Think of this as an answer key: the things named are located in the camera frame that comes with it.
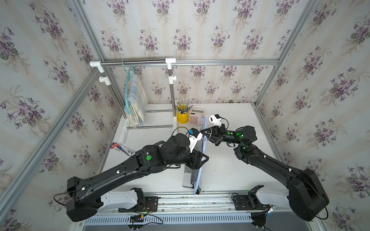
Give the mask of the black white checkered scarf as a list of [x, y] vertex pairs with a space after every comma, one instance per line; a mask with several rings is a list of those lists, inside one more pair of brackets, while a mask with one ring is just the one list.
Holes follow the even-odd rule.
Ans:
[[[202, 151], [203, 140], [197, 141], [194, 151]], [[194, 186], [198, 179], [198, 169], [191, 169], [188, 166], [184, 166], [184, 176], [182, 186], [184, 188], [194, 189]]]

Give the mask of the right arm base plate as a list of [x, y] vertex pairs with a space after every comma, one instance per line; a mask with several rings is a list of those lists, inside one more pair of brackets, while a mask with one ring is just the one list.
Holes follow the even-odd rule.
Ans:
[[263, 185], [257, 185], [253, 187], [247, 194], [240, 195], [238, 193], [231, 194], [231, 200], [234, 203], [237, 211], [247, 210], [267, 210], [270, 205], [262, 204], [257, 198], [257, 191], [263, 188]]

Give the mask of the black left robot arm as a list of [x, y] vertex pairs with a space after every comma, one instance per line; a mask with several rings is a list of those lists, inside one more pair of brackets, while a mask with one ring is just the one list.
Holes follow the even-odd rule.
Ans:
[[74, 222], [88, 219], [104, 206], [101, 196], [136, 179], [164, 171], [170, 165], [186, 165], [200, 169], [209, 157], [194, 149], [202, 139], [198, 131], [190, 135], [176, 134], [167, 141], [146, 145], [133, 156], [96, 176], [67, 181], [67, 193], [71, 200], [66, 204], [66, 214]]

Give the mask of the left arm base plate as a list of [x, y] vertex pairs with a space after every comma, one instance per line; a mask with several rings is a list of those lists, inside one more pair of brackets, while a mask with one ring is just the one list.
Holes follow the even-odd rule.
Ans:
[[119, 208], [119, 213], [128, 213], [128, 212], [139, 212], [139, 213], [149, 213], [157, 212], [158, 210], [158, 196], [145, 196], [141, 188], [132, 188], [130, 192], [133, 192], [136, 195], [137, 199], [134, 200], [136, 204], [130, 208]]

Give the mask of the blue cream plaid scarf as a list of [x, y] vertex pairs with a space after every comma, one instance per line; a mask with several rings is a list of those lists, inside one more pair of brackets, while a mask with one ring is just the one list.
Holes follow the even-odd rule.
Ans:
[[134, 126], [143, 126], [146, 116], [148, 97], [137, 74], [131, 77], [130, 91], [128, 93], [128, 120]]

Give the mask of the teal plastic hanger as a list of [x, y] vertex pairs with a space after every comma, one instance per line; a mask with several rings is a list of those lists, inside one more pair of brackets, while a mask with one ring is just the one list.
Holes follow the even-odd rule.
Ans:
[[131, 73], [135, 75], [137, 73], [137, 70], [135, 67], [130, 67], [129, 69], [126, 69], [124, 65], [124, 60], [122, 60], [122, 68], [126, 73], [126, 83], [125, 83], [125, 93], [124, 93], [125, 108], [126, 108], [127, 114], [130, 115], [131, 114], [131, 111], [130, 111], [131, 103], [128, 100], [128, 84], [129, 84], [129, 81], [131, 80]]

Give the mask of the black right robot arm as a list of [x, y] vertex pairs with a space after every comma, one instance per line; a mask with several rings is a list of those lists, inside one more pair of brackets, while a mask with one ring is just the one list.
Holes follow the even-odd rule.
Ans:
[[257, 140], [254, 127], [245, 126], [229, 131], [222, 124], [200, 132], [216, 146], [222, 142], [235, 144], [233, 150], [237, 159], [259, 168], [282, 183], [288, 189], [289, 206], [303, 220], [311, 221], [322, 210], [328, 211], [330, 201], [317, 174], [309, 168], [301, 170], [288, 166], [265, 154], [253, 144]]

